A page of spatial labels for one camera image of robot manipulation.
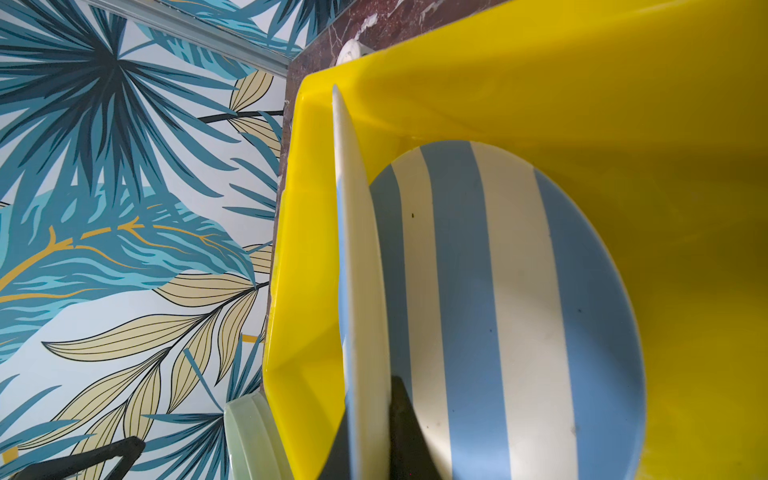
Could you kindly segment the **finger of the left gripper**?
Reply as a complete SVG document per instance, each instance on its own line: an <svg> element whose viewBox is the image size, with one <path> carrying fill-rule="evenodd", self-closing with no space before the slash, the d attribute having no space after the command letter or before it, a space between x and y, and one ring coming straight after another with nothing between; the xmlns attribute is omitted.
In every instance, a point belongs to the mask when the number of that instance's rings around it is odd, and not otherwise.
<svg viewBox="0 0 768 480"><path fill-rule="evenodd" d="M25 467L13 476L19 480L61 480L100 463L119 457L120 461L106 477L107 480L121 480L141 456L146 443L131 436L109 445L68 457L48 460Z"/></svg>

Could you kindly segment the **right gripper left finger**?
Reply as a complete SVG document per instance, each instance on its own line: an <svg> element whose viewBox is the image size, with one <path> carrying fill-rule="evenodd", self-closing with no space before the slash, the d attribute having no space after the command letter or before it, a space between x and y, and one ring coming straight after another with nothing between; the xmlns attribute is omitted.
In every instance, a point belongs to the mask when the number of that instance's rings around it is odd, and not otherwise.
<svg viewBox="0 0 768 480"><path fill-rule="evenodd" d="M318 480L350 480L349 430L344 413Z"/></svg>

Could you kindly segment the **light green bowl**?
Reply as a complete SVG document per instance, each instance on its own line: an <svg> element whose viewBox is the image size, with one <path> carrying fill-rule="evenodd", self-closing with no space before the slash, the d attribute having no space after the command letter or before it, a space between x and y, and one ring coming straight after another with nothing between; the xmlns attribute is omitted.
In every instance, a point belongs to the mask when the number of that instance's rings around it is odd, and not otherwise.
<svg viewBox="0 0 768 480"><path fill-rule="evenodd" d="M232 478L293 479L268 402L256 391L228 402L224 427Z"/></svg>

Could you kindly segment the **blue white striped plate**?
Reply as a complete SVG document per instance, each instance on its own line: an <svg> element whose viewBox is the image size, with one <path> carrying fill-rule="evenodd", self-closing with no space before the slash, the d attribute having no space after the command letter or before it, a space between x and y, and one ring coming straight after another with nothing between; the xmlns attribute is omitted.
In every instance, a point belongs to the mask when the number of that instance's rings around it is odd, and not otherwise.
<svg viewBox="0 0 768 480"><path fill-rule="evenodd" d="M631 479L636 320L603 241L545 174L441 141L372 182L390 358L444 479Z"/></svg>

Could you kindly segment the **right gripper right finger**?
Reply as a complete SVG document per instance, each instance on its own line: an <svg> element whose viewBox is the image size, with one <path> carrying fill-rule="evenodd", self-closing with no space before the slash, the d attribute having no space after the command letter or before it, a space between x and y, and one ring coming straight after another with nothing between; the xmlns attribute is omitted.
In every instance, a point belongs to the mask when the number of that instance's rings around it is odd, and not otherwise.
<svg viewBox="0 0 768 480"><path fill-rule="evenodd" d="M403 380L392 376L391 387L389 478L440 480Z"/></svg>

